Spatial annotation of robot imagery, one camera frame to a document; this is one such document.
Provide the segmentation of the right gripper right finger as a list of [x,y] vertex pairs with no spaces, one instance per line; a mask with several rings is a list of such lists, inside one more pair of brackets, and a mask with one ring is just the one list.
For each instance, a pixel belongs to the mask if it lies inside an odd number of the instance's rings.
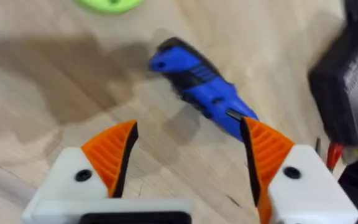
[[262,224],[355,224],[358,209],[315,149],[244,117],[249,179]]

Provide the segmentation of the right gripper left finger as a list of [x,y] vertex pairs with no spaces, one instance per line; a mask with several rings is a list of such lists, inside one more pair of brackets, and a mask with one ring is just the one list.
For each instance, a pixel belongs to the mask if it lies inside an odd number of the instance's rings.
[[66,147],[25,208],[24,218],[79,218],[122,196],[137,121],[104,130],[81,147]]

